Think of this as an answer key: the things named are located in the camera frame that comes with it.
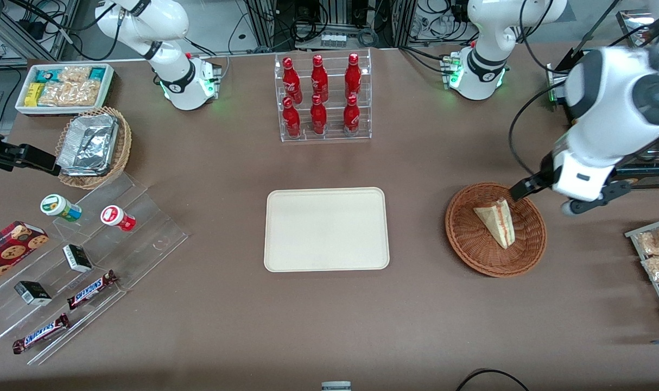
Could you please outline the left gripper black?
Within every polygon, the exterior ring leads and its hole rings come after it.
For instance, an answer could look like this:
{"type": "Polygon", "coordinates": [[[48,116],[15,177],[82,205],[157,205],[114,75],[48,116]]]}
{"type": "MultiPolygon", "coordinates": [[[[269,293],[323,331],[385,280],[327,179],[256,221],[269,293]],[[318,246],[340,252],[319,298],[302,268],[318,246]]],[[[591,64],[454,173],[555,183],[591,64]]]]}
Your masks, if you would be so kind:
{"type": "Polygon", "coordinates": [[[518,183],[509,188],[509,193],[513,201],[518,202],[531,194],[551,188],[555,181],[553,153],[548,153],[541,159],[538,173],[518,181],[518,183]]]}

